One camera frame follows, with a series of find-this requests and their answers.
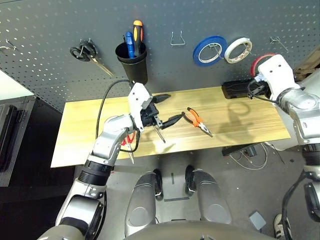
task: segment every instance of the orange screwdriver handle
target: orange screwdriver handle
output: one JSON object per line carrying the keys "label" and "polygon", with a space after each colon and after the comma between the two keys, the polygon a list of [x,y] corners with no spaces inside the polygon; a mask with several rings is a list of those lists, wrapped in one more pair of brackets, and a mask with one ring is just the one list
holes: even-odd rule
{"label": "orange screwdriver handle", "polygon": [[141,55],[141,43],[144,38],[143,24],[140,20],[133,22],[133,44],[134,44],[134,56]]}
{"label": "orange screwdriver handle", "polygon": [[198,127],[199,123],[203,123],[202,118],[198,115],[198,113],[193,110],[191,107],[188,107],[187,110],[195,117],[197,121],[197,125],[193,124],[195,127]]}

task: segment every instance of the gray pegboard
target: gray pegboard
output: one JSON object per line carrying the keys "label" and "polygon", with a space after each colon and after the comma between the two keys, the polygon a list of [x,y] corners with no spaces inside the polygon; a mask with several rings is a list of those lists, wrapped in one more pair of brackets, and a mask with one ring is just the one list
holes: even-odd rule
{"label": "gray pegboard", "polygon": [[[60,111],[66,101],[101,98],[111,82],[126,78],[115,48],[135,19],[144,24],[153,93],[248,78],[252,61],[267,52],[282,54],[294,68],[320,43],[319,0],[22,0],[0,3],[0,46],[8,39],[17,47],[0,52],[0,68]],[[170,46],[171,32],[178,40],[181,29],[186,45]],[[236,64],[222,59],[197,66],[194,48],[212,35],[228,44],[250,38],[252,55]],[[270,44],[270,36],[279,36],[290,52]],[[88,38],[114,77],[70,55],[70,47]],[[119,84],[110,96],[127,94],[128,86]]]}

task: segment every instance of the pliers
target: pliers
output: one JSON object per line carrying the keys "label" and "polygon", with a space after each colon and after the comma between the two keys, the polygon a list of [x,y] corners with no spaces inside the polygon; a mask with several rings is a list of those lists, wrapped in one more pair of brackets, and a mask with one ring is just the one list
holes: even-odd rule
{"label": "pliers", "polygon": [[205,132],[206,134],[208,134],[210,137],[213,137],[212,133],[210,132],[210,130],[206,127],[206,125],[204,124],[204,121],[202,120],[202,118],[200,118],[200,116],[198,115],[198,113],[193,110],[192,108],[188,107],[187,110],[194,116],[195,120],[191,120],[190,118],[187,117],[186,113],[183,111],[181,112],[183,118],[193,124],[193,126],[200,128],[203,132]]}
{"label": "pliers", "polygon": [[121,143],[122,146],[126,146],[127,150],[130,151],[129,157],[131,159],[132,164],[135,164],[135,159],[134,159],[134,154],[132,153],[131,143],[133,142],[135,135],[136,135],[135,132],[133,132],[132,136],[129,136],[129,135],[126,136]]}

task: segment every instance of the pen holder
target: pen holder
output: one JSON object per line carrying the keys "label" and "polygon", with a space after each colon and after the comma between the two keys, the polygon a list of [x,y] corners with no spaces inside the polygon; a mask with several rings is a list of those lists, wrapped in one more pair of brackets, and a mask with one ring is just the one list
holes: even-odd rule
{"label": "pen holder", "polygon": [[123,42],[116,47],[115,54],[118,60],[122,63],[129,81],[145,85],[148,82],[146,63],[147,49],[143,42],[141,43],[140,49],[140,56],[129,58],[127,44]]}

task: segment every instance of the blue screwdriver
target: blue screwdriver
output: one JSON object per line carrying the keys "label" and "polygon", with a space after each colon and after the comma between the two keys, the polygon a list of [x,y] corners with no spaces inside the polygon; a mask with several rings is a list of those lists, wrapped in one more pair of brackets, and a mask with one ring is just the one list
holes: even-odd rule
{"label": "blue screwdriver", "polygon": [[135,45],[132,32],[127,31],[125,33],[125,42],[128,47],[129,58],[133,59],[135,57]]}

